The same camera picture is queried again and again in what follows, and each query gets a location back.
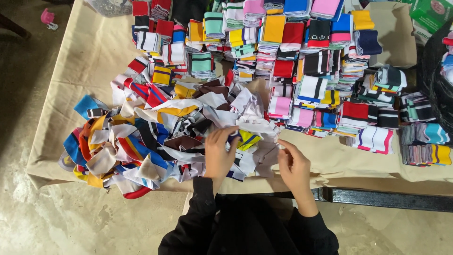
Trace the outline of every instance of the stained floor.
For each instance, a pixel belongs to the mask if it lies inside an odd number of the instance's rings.
[[[53,32],[40,23],[56,14]],[[150,192],[125,200],[81,183],[39,191],[25,166],[71,8],[40,0],[5,0],[0,13],[28,29],[23,41],[0,30],[1,254],[157,254],[181,215],[186,194]],[[453,254],[453,214],[318,203],[341,255]]]

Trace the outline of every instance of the green box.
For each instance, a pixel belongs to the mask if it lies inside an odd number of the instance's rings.
[[[406,0],[406,2],[412,2],[410,17],[430,33],[435,33],[453,16],[452,0]]]

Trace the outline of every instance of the beige tablecloth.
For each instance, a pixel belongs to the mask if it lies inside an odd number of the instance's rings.
[[[110,81],[123,73],[134,57],[142,54],[131,42],[133,23],[132,15],[104,18],[82,0],[75,1],[27,165],[26,171],[37,188],[63,181],[78,181],[71,172],[61,169],[57,164],[64,150],[63,141],[75,127],[85,122],[72,108],[85,94],[111,106]],[[453,166],[419,168],[402,165],[397,136],[392,143],[395,151],[393,155],[347,147],[337,137],[320,139],[287,130],[280,137],[296,144],[312,161],[312,188],[337,185],[424,193],[424,190],[417,190],[408,181],[431,180],[435,182],[422,185],[425,187],[423,189],[434,189],[428,193],[453,195],[453,184],[446,183],[453,182]],[[191,189],[191,181],[178,183],[170,178],[160,190]],[[275,171],[275,177],[269,179],[249,177],[239,182],[227,178],[220,192],[287,190],[278,171]]]

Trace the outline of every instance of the cardboard box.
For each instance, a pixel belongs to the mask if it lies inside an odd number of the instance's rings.
[[[415,20],[412,21],[412,25],[414,26],[415,43],[424,46],[433,34],[428,32],[426,28],[418,24]]]
[[[365,10],[370,11],[371,19],[378,32],[378,42],[382,53],[372,55],[370,67],[391,64],[395,67],[410,68],[417,64],[417,49],[412,20],[409,16],[410,5],[399,2],[370,3]]]
[[[452,7],[451,0],[413,0],[410,17],[433,34],[453,16]]]

